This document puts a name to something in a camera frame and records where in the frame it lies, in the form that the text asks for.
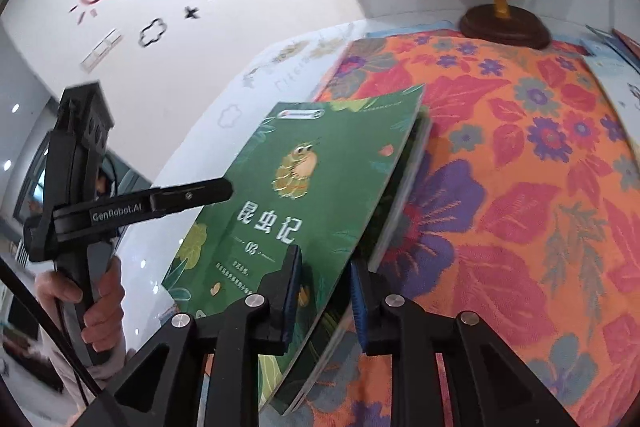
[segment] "sleeve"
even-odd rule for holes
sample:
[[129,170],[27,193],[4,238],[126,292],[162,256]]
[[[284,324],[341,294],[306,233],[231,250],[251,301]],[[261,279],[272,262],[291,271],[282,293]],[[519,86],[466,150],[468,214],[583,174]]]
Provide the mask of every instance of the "sleeve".
[[[65,357],[62,356],[56,347],[56,344],[53,343],[49,338],[49,335],[44,331],[42,332],[42,342],[44,344],[44,354],[49,357],[49,360],[53,364],[57,374],[64,383],[65,388],[69,391],[69,394],[74,399],[79,409],[84,409],[84,401],[82,400],[82,395],[80,394],[73,369],[65,360]],[[89,374],[94,377],[96,383],[103,389],[109,382],[109,379],[124,367],[124,364],[131,356],[132,352],[127,353],[126,351],[124,334],[122,334],[120,341],[111,351],[111,357],[109,360],[102,365],[89,367],[87,370],[89,371]],[[84,388],[84,395],[86,396],[87,401],[91,403],[94,399],[94,395],[91,394],[84,384],[81,383],[81,385]]]

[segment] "brown globe base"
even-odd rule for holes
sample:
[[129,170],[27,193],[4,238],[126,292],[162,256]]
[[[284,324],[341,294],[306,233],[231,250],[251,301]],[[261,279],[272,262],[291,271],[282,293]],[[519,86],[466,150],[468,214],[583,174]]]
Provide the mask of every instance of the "brown globe base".
[[509,6],[510,17],[500,19],[493,4],[470,8],[460,19],[460,32],[470,39],[541,50],[551,44],[551,35],[533,13]]

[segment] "black star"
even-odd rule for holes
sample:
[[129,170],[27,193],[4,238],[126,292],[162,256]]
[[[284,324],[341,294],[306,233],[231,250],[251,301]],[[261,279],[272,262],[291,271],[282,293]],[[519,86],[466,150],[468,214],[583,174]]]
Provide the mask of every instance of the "black star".
[[199,11],[200,8],[191,8],[189,6],[186,6],[184,8],[184,12],[185,12],[185,19],[199,19],[200,16],[196,13],[197,11]]

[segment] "ceiling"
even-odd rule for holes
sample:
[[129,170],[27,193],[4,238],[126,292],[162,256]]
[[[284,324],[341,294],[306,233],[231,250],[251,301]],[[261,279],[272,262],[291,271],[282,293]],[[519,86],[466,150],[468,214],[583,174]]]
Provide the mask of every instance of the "ceiling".
[[[50,99],[49,91],[31,72],[0,24],[0,201],[4,197],[13,166],[4,171],[7,160],[15,165],[24,143]],[[12,108],[18,103],[18,111]]]

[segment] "metal screw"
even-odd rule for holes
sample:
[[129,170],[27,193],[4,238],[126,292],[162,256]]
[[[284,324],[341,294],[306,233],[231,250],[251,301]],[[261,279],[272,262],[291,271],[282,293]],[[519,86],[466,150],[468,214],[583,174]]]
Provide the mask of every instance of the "metal screw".
[[475,326],[480,322],[480,317],[475,312],[462,312],[460,314],[460,320],[467,326]]
[[249,306],[249,308],[257,308],[258,306],[262,306],[264,304],[264,297],[259,293],[254,293],[249,295],[245,300],[244,304]]
[[392,308],[399,308],[404,304],[404,297],[392,293],[391,295],[387,295],[385,297],[385,302],[387,306],[391,306]]
[[183,328],[191,322],[191,317],[186,313],[178,313],[171,319],[171,325],[174,328]]

